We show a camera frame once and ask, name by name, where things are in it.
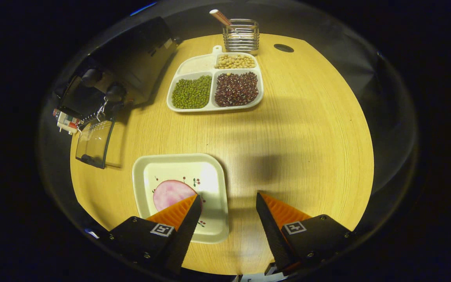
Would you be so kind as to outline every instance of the white plate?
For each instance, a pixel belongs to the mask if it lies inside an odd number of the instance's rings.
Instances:
[[[141,218],[157,213],[153,191],[165,180],[182,181],[202,197],[203,209],[191,242],[215,244],[227,238],[226,181],[224,170],[214,157],[207,154],[139,157],[133,164],[133,191]]]
[[[214,66],[218,62],[218,56],[222,54],[231,55],[244,55],[252,58],[255,62],[255,68],[248,69],[215,69]],[[195,66],[194,72],[189,72],[189,67]],[[231,107],[219,107],[215,103],[215,90],[217,87],[217,77],[222,73],[233,73],[233,74],[241,74],[247,72],[253,72],[257,75],[257,89],[258,95],[257,97],[250,103],[241,106],[231,106]],[[197,79],[202,75],[211,75],[211,89],[210,89],[210,97],[208,99],[208,104],[205,107],[199,109],[180,109],[173,106],[171,101],[171,95],[173,90],[175,89],[175,85],[181,79]],[[195,111],[217,111],[217,110],[233,110],[233,109],[244,109],[257,105],[263,98],[263,82],[262,82],[262,73],[260,71],[260,67],[258,66],[258,62],[256,58],[247,53],[238,53],[238,52],[227,52],[222,53],[222,46],[216,45],[213,47],[212,53],[209,55],[192,57],[184,61],[173,77],[173,80],[170,85],[170,89],[168,89],[168,95],[166,97],[166,104],[173,111],[178,112],[195,112]]]

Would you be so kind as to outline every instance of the square plate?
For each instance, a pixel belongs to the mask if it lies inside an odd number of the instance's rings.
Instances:
[[[215,244],[229,235],[226,181],[220,163],[207,154],[148,155],[133,164],[133,192],[139,216],[157,213],[154,190],[166,180],[186,183],[202,197],[202,213],[191,242]]]

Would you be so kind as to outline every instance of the orange gripper pad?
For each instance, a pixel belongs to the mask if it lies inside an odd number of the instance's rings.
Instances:
[[[283,228],[283,225],[287,223],[302,221],[311,218],[311,216],[308,216],[307,214],[297,210],[296,208],[288,204],[281,202],[280,200],[277,200],[263,193],[260,193],[260,195],[267,204],[267,207],[269,208],[269,211],[271,212],[272,217],[274,218],[274,221],[276,221],[276,224],[278,225],[278,228],[280,230],[281,228]]]
[[[193,202],[196,197],[197,194],[189,198],[186,198],[176,204],[171,205],[170,207],[167,207],[166,209],[158,213],[153,214],[152,216],[149,216],[148,218],[146,218],[146,220],[155,223],[162,223],[174,226],[175,230],[178,231],[182,223],[182,220],[184,220],[184,218],[188,214],[188,211],[191,205],[193,205]]]

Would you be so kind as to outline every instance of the red bean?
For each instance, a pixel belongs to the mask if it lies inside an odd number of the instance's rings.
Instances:
[[[241,75],[221,74],[217,78],[215,103],[220,107],[246,105],[258,95],[256,74],[253,72]]]

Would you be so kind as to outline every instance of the black machine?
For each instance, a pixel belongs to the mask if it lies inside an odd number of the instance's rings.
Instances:
[[[77,159],[104,168],[116,115],[149,100],[176,41],[162,18],[141,23],[85,54],[70,80],[53,89],[57,109],[79,120],[77,128],[85,131]],[[87,146],[98,140],[102,142]]]

